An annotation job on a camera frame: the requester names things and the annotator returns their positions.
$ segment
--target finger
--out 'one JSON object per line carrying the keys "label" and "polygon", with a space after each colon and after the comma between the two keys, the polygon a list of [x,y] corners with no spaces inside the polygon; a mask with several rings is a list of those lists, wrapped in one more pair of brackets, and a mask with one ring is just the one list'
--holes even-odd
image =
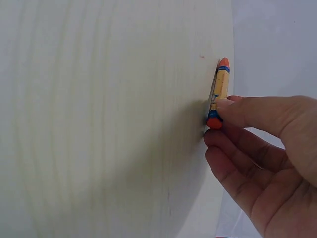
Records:
{"label": "finger", "polygon": [[255,165],[250,157],[241,152],[221,131],[208,130],[204,141],[208,147],[218,147],[244,177],[256,182],[261,188],[265,188],[267,181],[273,176],[272,172],[263,173],[263,169]]}
{"label": "finger", "polygon": [[237,102],[239,100],[241,100],[243,97],[241,96],[236,96],[236,95],[231,95],[231,96],[228,96],[227,99],[231,100],[231,101],[234,101],[234,102]]}
{"label": "finger", "polygon": [[253,133],[228,123],[224,123],[221,130],[239,150],[260,167],[275,173],[281,169],[292,168],[284,149],[271,145]]}
{"label": "finger", "polygon": [[244,177],[219,148],[209,148],[206,151],[206,160],[224,189],[241,209],[250,216],[252,207],[262,190]]}
{"label": "finger", "polygon": [[217,111],[227,122],[238,127],[254,127],[283,139],[283,132],[315,99],[295,97],[246,97],[237,102],[219,100]]}

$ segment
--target hand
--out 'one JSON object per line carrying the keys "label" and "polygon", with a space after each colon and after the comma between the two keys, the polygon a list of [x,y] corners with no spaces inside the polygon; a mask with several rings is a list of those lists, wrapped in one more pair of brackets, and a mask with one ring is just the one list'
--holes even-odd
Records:
{"label": "hand", "polygon": [[[221,130],[208,130],[214,175],[265,238],[317,237],[317,100],[228,97]],[[285,150],[243,129],[279,137]]]}

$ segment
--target white background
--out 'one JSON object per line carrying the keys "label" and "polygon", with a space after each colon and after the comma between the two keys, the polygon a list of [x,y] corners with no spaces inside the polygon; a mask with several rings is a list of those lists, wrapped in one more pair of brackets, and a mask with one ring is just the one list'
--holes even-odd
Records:
{"label": "white background", "polygon": [[[317,1],[233,0],[232,9],[234,93],[317,98]],[[277,138],[255,133],[282,147]],[[219,236],[260,237],[228,194],[221,210]]]}

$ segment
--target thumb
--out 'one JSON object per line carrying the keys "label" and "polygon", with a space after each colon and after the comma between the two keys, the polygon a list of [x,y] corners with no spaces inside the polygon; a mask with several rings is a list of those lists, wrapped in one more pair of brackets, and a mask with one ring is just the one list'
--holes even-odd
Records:
{"label": "thumb", "polygon": [[293,97],[231,97],[217,102],[217,111],[224,121],[238,127],[254,127],[282,139],[297,118],[315,107],[317,100]]}

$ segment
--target knuckle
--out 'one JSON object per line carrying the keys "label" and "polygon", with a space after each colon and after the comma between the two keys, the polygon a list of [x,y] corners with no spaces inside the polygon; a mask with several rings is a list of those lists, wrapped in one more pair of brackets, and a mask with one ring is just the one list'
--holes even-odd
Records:
{"label": "knuckle", "polygon": [[262,166],[263,165],[263,161],[266,159],[268,152],[271,148],[271,145],[266,144],[262,147],[260,147],[256,153],[255,153],[255,159],[257,161],[257,163]]}
{"label": "knuckle", "polygon": [[245,182],[241,183],[237,187],[236,192],[233,195],[233,199],[236,200],[243,193],[243,191],[245,191],[248,188],[249,185],[250,185],[249,181],[245,181]]}
{"label": "knuckle", "polygon": [[257,167],[255,166],[250,166],[248,167],[245,172],[244,172],[244,176],[247,178],[247,179],[252,179],[254,174],[256,173],[257,171]]}

